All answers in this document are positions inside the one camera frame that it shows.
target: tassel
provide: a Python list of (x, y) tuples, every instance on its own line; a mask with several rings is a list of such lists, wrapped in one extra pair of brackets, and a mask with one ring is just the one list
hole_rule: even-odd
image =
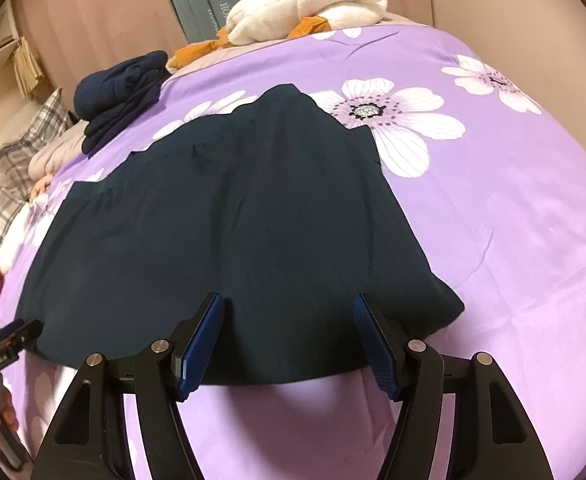
[(13, 68), (22, 97), (30, 95), (38, 83), (44, 79), (44, 73), (24, 37), (20, 38), (20, 42), (13, 53)]

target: bed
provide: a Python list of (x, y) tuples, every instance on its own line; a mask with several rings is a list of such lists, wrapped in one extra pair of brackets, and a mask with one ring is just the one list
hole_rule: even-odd
[[(276, 84), (295, 84), (343, 121), (349, 103), (393, 102), (400, 92), (410, 131), (390, 116), (372, 128), (383, 173), (434, 273), (466, 305), (430, 343), (451, 355), (494, 355), (555, 478), (572, 480), (586, 463), (586, 153), (478, 59), (445, 32), (392, 24), (286, 41), (170, 79), (160, 101), (116, 140), (55, 176), (6, 276), (0, 326), (12, 320), (73, 182), (100, 180), (184, 121)], [(31, 354), (6, 370), (33, 452), (72, 378), (73, 370)], [(434, 479), (446, 473), (452, 400)], [(136, 476), (147, 480), (134, 399), (125, 406)], [(206, 478), (362, 480), (377, 475), (398, 408), (363, 369), (285, 385), (201, 386), (180, 413)]]

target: dark fabric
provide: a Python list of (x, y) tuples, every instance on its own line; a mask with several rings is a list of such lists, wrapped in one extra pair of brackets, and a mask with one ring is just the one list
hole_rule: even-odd
[(214, 384), (364, 366), (351, 314), (361, 292), (412, 337), (464, 309), (432, 274), (368, 127), (347, 130), (291, 85), (75, 183), (17, 316), (44, 322), (44, 357), (78, 367), (170, 335), (210, 290), (228, 305), (204, 380)]
[(167, 54), (157, 50), (80, 81), (73, 104), (79, 117), (89, 121), (83, 153), (94, 155), (159, 100), (169, 77), (167, 61)]

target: stack of folded clothes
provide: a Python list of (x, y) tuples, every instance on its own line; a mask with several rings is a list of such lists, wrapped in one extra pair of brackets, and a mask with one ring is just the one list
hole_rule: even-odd
[(82, 152), (94, 155), (160, 98), (168, 56), (157, 50), (86, 76), (75, 90), (77, 115), (89, 121)]

